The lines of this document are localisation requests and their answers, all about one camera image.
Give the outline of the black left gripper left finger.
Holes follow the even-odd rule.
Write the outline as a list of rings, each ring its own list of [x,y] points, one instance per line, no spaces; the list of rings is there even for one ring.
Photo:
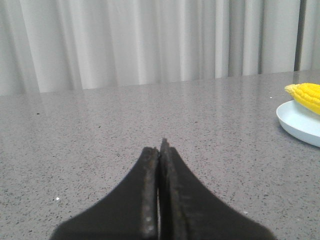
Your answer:
[[[158,239],[159,152],[145,147],[125,178],[102,200],[60,224],[52,240]]]

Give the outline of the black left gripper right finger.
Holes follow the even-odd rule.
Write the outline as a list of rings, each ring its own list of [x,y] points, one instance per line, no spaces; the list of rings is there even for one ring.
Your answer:
[[[160,147],[160,239],[273,240],[265,226],[237,212],[192,173],[166,139]]]

